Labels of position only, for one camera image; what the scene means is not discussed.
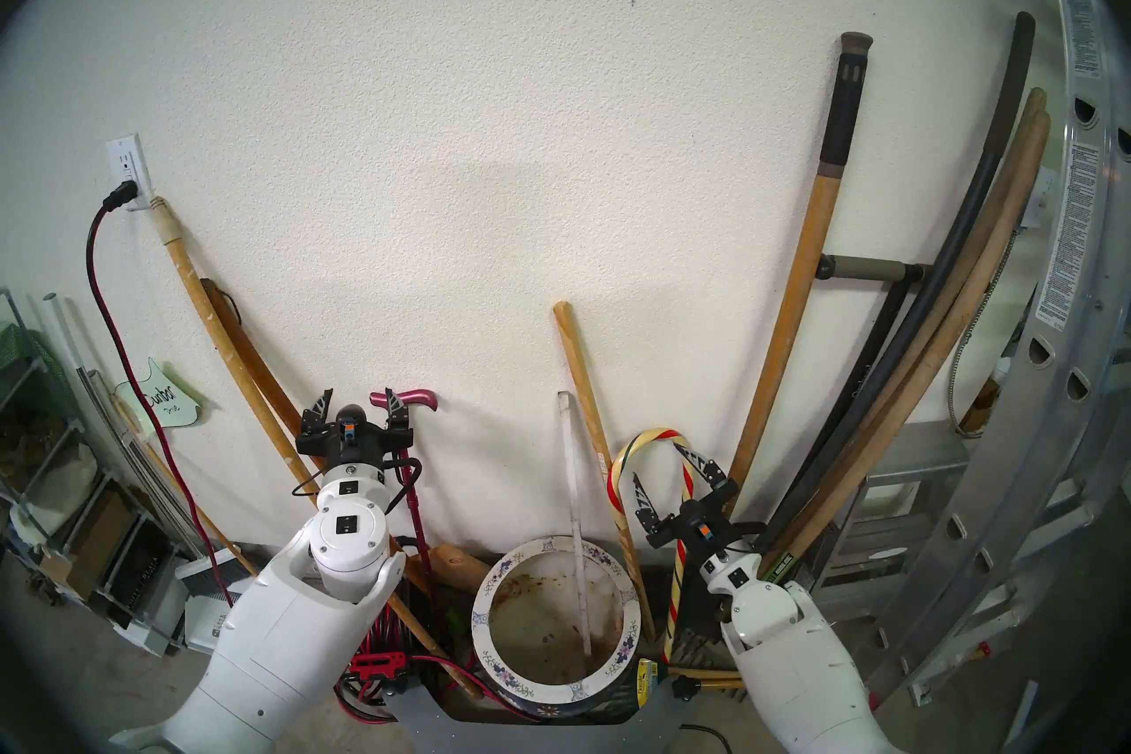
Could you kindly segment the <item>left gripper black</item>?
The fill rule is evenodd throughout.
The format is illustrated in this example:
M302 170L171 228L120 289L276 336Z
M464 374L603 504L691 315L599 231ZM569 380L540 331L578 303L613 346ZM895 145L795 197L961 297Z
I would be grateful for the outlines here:
M366 421L365 411L357 405L339 409L334 421L327 419L333 389L313 401L301 415L301 431L296 437L300 456L326 460L336 466L368 465L391 469L404 465L413 443L408 406L392 389L386 388L386 427Z

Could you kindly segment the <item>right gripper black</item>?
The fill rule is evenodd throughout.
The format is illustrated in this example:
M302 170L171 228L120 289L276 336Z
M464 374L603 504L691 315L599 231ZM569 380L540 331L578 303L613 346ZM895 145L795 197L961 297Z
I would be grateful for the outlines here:
M752 553L757 538L765 534L766 522L734 523L724 513L724 505L736 497L739 487L729 482L719 465L682 443L675 450L683 458L683 482L685 500L679 512L659 518L656 508L644 488L637 474L632 475L632 494L636 501L636 518L642 527L651 548L663 548L670 541L677 541L684 548L684 560L692 567L699 567L709 558L723 560L727 551ZM696 500L697 476L707 485L700 500Z

